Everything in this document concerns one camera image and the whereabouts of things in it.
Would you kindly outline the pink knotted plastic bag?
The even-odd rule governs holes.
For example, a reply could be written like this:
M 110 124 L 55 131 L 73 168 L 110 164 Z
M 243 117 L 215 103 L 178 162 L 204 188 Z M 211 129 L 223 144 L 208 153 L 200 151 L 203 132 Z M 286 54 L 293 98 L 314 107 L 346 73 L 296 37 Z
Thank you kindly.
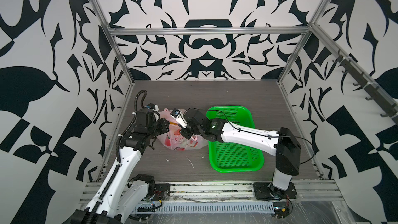
M 181 127 L 177 121 L 171 116 L 171 110 L 165 108 L 159 112 L 161 118 L 169 121 L 169 131 L 165 134 L 157 136 L 157 140 L 170 150 L 195 150 L 208 146 L 208 140 L 199 135 L 193 135 L 190 139 L 182 136 Z

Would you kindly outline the green plastic basket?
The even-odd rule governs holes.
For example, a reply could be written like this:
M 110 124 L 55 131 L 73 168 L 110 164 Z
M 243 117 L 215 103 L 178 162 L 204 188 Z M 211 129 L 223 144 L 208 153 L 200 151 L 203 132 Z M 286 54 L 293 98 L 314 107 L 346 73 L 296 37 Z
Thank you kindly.
M 251 112 L 243 106 L 214 106 L 206 113 L 208 119 L 221 118 L 232 123 L 254 128 Z M 234 143 L 209 142 L 209 161 L 220 173 L 255 172 L 263 168 L 261 150 Z

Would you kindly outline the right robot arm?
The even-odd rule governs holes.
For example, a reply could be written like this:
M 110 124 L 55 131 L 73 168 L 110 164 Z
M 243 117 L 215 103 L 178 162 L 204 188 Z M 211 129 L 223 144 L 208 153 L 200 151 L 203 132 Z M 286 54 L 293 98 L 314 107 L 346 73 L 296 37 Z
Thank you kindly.
M 208 119 L 200 110 L 190 108 L 184 113 L 173 109 L 171 116 L 181 127 L 186 139 L 201 136 L 209 142 L 233 143 L 262 150 L 275 157 L 275 170 L 271 183 L 264 190 L 256 189 L 258 200 L 288 198 L 293 176 L 299 175 L 301 144 L 287 128 L 265 131 L 232 123 L 227 117 Z

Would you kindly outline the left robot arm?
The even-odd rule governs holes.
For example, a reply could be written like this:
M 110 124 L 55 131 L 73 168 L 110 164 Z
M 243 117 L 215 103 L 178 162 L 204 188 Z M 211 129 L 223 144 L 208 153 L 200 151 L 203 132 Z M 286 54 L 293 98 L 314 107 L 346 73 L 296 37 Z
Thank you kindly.
M 70 224 L 124 224 L 137 205 L 154 191 L 153 176 L 140 174 L 127 182 L 152 139 L 169 131 L 159 108 L 149 104 L 135 113 L 136 121 L 118 136 L 117 157 L 108 175 L 85 209 L 76 210 Z

